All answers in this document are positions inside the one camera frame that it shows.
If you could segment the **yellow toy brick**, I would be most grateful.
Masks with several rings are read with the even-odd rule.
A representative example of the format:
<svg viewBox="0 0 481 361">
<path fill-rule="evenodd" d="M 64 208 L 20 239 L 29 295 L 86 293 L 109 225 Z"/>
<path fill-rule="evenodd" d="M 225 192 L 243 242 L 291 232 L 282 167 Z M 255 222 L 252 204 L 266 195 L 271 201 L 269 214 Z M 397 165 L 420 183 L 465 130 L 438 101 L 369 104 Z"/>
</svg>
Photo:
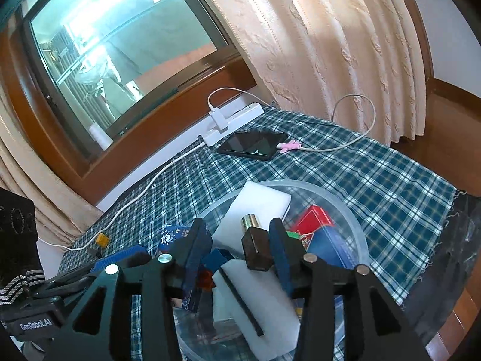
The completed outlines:
<svg viewBox="0 0 481 361">
<path fill-rule="evenodd" d="M 103 232 L 97 234 L 97 236 L 95 237 L 95 244 L 98 245 L 100 248 L 107 248 L 109 245 L 109 241 L 109 237 Z"/>
</svg>

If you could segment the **red blue card box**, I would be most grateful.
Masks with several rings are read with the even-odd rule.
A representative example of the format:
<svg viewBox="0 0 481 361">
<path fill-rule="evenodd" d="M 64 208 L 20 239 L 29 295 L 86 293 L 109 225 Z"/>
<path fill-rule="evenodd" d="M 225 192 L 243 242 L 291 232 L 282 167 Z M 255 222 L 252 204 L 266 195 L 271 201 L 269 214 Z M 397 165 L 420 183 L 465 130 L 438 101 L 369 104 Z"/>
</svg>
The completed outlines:
<svg viewBox="0 0 481 361">
<path fill-rule="evenodd" d="M 313 253 L 331 266 L 353 269 L 357 261 L 332 218 L 318 205 L 310 205 L 293 224 L 291 231 L 307 253 Z"/>
</svg>

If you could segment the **blue printed card pack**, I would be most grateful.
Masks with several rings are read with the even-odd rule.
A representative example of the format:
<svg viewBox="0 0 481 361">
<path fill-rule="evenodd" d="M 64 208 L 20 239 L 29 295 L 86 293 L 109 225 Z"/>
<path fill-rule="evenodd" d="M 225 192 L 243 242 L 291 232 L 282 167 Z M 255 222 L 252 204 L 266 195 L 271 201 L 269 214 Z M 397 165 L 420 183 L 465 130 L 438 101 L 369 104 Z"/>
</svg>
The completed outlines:
<svg viewBox="0 0 481 361">
<path fill-rule="evenodd" d="M 163 231 L 159 244 L 157 245 L 157 253 L 165 253 L 177 239 L 186 237 L 190 231 L 189 226 L 168 225 Z"/>
</svg>

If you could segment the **white sponge with black stripe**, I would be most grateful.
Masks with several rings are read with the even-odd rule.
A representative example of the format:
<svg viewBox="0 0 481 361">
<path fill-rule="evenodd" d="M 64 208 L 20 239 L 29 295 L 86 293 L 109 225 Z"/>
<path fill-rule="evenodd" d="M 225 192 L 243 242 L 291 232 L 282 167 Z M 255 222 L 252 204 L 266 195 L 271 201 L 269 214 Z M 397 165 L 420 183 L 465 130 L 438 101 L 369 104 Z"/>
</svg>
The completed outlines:
<svg viewBox="0 0 481 361">
<path fill-rule="evenodd" d="M 261 336 L 236 301 L 225 278 L 230 280 L 258 322 Z M 295 350 L 300 320 L 273 270 L 250 270 L 244 260 L 232 259 L 214 273 L 213 281 L 256 359 L 272 360 Z"/>
</svg>

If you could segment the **brown perfume bottle gold cap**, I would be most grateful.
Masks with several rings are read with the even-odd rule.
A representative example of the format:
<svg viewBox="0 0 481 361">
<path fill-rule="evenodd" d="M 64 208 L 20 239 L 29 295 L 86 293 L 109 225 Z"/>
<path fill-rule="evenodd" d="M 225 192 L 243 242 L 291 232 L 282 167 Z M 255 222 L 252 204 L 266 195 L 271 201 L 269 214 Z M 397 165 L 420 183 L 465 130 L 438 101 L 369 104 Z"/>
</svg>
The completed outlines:
<svg viewBox="0 0 481 361">
<path fill-rule="evenodd" d="M 241 219 L 243 247 L 247 268 L 257 271 L 268 271 L 273 265 L 269 245 L 268 231 L 260 227 L 259 221 L 254 214 L 247 214 Z"/>
</svg>

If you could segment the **large white sponge block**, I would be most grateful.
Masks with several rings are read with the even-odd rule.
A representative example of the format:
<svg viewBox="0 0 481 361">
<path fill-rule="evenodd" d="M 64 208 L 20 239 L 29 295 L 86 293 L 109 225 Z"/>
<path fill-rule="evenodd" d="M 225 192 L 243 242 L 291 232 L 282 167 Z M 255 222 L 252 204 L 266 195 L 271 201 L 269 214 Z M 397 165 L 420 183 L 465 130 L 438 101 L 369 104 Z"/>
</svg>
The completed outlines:
<svg viewBox="0 0 481 361">
<path fill-rule="evenodd" d="M 291 200 L 292 196 L 288 193 L 246 181 L 212 235 L 214 246 L 228 250 L 235 257 L 243 258 L 241 239 L 245 231 L 242 218 L 253 214 L 259 227 L 267 231 L 273 218 L 284 219 L 290 209 Z"/>
</svg>

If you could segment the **orange toy brick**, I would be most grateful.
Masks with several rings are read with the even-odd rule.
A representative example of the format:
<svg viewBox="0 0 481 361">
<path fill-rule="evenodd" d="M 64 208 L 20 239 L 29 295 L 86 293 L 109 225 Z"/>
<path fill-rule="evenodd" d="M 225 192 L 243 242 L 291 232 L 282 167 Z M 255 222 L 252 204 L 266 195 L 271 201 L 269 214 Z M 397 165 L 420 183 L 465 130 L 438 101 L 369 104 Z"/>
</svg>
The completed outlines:
<svg viewBox="0 0 481 361">
<path fill-rule="evenodd" d="M 201 269 L 197 274 L 197 287 L 202 291 L 211 292 L 216 287 L 213 281 L 213 273 L 207 269 Z"/>
</svg>

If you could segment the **green toy brick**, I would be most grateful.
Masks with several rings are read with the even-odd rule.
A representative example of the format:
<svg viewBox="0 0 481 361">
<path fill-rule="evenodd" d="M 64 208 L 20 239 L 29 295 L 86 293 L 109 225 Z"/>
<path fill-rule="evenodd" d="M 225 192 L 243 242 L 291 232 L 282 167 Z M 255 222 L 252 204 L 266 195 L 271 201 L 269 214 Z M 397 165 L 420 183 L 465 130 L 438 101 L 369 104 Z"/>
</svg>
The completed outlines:
<svg viewBox="0 0 481 361">
<path fill-rule="evenodd" d="M 301 239 L 302 238 L 302 236 L 297 232 L 288 231 L 287 234 L 290 238 L 293 238 L 293 239 Z"/>
</svg>

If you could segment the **blue toy brick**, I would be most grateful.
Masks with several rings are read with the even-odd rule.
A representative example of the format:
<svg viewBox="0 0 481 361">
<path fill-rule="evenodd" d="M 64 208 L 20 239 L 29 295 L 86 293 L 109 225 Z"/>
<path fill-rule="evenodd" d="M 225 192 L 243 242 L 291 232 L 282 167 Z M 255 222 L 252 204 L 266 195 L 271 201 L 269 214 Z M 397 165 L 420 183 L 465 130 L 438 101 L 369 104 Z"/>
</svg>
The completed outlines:
<svg viewBox="0 0 481 361">
<path fill-rule="evenodd" d="M 206 270 L 214 274 L 223 264 L 233 259 L 233 256 L 226 249 L 215 248 L 202 260 Z"/>
</svg>

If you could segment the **clear plastic bowl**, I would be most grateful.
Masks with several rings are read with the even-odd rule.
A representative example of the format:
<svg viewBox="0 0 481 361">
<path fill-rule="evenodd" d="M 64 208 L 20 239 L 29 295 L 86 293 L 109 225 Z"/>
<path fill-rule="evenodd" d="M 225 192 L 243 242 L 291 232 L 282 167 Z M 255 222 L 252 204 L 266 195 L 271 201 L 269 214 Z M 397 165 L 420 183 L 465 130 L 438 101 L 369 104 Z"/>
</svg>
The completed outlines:
<svg viewBox="0 0 481 361">
<path fill-rule="evenodd" d="M 251 183 L 255 193 L 277 204 L 273 217 L 282 219 L 288 231 L 294 229 L 307 209 L 321 207 L 337 232 L 331 237 L 341 255 L 339 264 L 353 268 L 370 262 L 367 240 L 353 212 L 341 199 L 322 187 L 307 182 L 279 179 Z M 220 296 L 204 293 L 197 313 L 174 309 L 182 356 L 187 360 L 255 360 L 234 318 L 228 315 Z"/>
</svg>

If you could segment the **beige curtain left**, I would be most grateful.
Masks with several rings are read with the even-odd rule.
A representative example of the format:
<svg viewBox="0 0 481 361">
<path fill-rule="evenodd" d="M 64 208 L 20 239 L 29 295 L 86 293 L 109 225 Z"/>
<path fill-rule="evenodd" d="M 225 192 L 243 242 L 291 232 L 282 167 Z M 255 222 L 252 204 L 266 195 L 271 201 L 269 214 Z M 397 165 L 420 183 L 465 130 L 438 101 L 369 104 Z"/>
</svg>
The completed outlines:
<svg viewBox="0 0 481 361">
<path fill-rule="evenodd" d="M 32 200 L 40 239 L 69 247 L 102 212 L 68 187 L 35 153 L 1 94 L 1 187 Z"/>
</svg>

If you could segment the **beige curtain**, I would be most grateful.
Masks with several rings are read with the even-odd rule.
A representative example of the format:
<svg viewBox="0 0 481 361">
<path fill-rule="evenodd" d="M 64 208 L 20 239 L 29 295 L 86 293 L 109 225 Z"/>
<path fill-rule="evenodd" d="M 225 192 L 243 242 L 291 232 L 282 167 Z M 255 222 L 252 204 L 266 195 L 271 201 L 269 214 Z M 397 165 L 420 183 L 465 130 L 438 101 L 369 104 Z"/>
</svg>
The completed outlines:
<svg viewBox="0 0 481 361">
<path fill-rule="evenodd" d="M 426 58 L 414 0 L 206 0 L 284 110 L 381 143 L 422 135 Z"/>
<path fill-rule="evenodd" d="M 102 212 L 68 187 L 35 153 L 1 94 L 1 187 L 32 200 L 40 239 L 69 247 Z"/>
</svg>

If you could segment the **blue plaid tablecloth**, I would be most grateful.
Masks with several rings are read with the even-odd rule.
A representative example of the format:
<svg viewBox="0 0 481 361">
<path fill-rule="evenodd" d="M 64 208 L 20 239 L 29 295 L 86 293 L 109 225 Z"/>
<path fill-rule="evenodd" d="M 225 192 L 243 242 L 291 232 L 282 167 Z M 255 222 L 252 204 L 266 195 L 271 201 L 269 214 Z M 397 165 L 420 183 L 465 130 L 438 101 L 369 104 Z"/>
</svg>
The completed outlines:
<svg viewBox="0 0 481 361">
<path fill-rule="evenodd" d="M 293 179 L 335 194 L 359 222 L 371 267 L 398 303 L 421 280 L 457 189 L 444 178 L 376 140 L 329 121 L 268 108 L 252 130 L 286 133 L 303 150 L 270 161 L 221 155 L 194 142 L 123 193 L 65 253 L 61 271 L 90 260 L 84 246 L 98 231 L 108 253 L 143 245 L 154 252 L 168 225 L 188 225 L 246 181 Z"/>
</svg>

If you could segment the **black smartphone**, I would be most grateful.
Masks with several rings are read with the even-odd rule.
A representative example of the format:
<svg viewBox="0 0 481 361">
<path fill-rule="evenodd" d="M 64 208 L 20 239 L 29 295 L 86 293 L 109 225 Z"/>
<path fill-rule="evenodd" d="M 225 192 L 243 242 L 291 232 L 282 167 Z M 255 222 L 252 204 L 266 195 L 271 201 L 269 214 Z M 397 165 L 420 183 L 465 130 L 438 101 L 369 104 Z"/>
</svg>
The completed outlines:
<svg viewBox="0 0 481 361">
<path fill-rule="evenodd" d="M 277 145 L 285 143 L 287 139 L 286 133 L 272 131 L 236 132 L 219 146 L 217 153 L 269 161 L 277 153 Z"/>
</svg>

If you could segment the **white power strip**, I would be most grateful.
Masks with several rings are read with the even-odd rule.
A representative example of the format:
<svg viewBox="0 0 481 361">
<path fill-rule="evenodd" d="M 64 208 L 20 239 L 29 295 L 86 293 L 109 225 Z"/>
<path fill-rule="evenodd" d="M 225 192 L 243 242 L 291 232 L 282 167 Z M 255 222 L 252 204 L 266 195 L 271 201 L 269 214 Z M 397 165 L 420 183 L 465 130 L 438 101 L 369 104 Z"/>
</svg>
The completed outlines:
<svg viewBox="0 0 481 361">
<path fill-rule="evenodd" d="M 220 131 L 218 127 L 214 127 L 213 129 L 206 131 L 203 134 L 202 139 L 208 147 L 212 147 L 223 138 L 234 133 L 235 131 L 238 131 L 240 128 L 249 124 L 263 113 L 264 111 L 259 103 L 251 103 L 249 106 L 228 117 L 227 129 Z"/>
</svg>

